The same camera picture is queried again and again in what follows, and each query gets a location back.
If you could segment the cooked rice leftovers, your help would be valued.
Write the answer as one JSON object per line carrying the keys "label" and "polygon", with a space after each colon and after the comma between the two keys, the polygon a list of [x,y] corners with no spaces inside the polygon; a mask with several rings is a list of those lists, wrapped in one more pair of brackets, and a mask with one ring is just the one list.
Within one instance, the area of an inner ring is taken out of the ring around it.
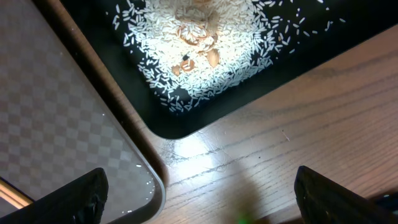
{"label": "cooked rice leftovers", "polygon": [[160,106],[185,114],[348,20],[343,1],[101,1]]}

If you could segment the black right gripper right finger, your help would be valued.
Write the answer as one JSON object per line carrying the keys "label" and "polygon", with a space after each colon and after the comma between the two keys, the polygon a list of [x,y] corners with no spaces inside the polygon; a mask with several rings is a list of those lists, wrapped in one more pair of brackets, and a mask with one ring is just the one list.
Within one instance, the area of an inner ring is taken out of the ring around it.
{"label": "black right gripper right finger", "polygon": [[304,223],[397,223],[397,194],[373,202],[306,166],[294,190]]}

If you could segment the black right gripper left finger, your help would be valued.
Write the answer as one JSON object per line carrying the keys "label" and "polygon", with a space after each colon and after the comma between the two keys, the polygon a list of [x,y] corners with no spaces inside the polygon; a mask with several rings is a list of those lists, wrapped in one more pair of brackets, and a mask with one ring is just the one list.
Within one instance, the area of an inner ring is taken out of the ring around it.
{"label": "black right gripper left finger", "polygon": [[100,223],[108,198],[104,169],[85,175],[1,218],[3,224]]}

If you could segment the dark brown serving tray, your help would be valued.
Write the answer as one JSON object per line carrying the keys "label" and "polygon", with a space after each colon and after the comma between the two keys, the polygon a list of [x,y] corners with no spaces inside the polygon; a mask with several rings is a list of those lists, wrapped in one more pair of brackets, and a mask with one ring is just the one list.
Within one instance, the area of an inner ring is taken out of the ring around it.
{"label": "dark brown serving tray", "polygon": [[34,200],[100,167],[102,223],[149,223],[164,185],[32,1],[1,2],[1,177]]}

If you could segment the wooden chopstick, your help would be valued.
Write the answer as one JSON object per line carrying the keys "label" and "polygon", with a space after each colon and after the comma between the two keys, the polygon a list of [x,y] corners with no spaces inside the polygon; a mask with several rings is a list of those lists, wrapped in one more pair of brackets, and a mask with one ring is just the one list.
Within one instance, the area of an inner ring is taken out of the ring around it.
{"label": "wooden chopstick", "polygon": [[22,209],[34,202],[25,193],[1,178],[1,198],[17,209]]}

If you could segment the black waste tray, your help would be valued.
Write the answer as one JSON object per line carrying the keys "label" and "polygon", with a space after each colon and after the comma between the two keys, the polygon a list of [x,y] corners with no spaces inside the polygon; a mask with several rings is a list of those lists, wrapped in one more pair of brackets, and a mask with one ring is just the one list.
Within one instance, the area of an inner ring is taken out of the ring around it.
{"label": "black waste tray", "polygon": [[122,33],[111,29],[112,1],[68,0],[63,6],[147,127],[167,139],[188,136],[397,24],[396,0],[333,1],[330,12],[309,4],[312,25],[339,17],[346,23],[333,25],[318,37],[299,38],[295,52],[283,51],[271,67],[217,92],[208,101],[194,101],[190,110],[173,112],[161,102],[164,92],[151,90],[145,83],[138,69],[140,51],[129,53],[122,47]]}

